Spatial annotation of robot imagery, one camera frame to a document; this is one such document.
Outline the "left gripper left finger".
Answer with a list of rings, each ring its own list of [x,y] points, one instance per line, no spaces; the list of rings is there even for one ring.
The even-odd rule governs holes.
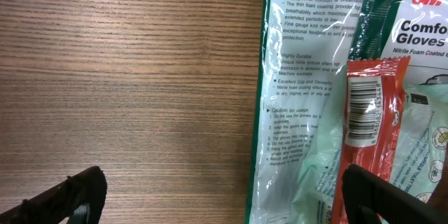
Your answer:
[[[1,214],[6,224],[98,224],[105,205],[107,182],[98,166],[68,176],[60,184]]]

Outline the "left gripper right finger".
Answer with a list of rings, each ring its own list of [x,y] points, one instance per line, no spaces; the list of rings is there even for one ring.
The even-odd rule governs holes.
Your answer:
[[[447,215],[356,164],[343,173],[342,194],[349,224],[447,224]]]

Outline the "red sachet packet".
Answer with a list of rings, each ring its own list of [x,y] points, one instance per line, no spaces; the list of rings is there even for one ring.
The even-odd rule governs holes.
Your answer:
[[[330,222],[347,223],[342,175],[358,165],[389,181],[405,102],[403,80],[410,57],[347,63],[342,154]]]

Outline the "green 3M gloves package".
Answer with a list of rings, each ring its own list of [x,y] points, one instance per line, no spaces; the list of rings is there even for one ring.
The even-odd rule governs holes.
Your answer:
[[[264,0],[247,223],[331,223],[347,63],[447,85],[447,0]]]

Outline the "person's fingertip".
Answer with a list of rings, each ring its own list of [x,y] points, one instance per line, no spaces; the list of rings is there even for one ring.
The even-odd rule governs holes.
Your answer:
[[[447,171],[447,153],[445,153],[442,178],[436,186],[428,203],[438,211],[447,214],[448,212],[448,171]]]

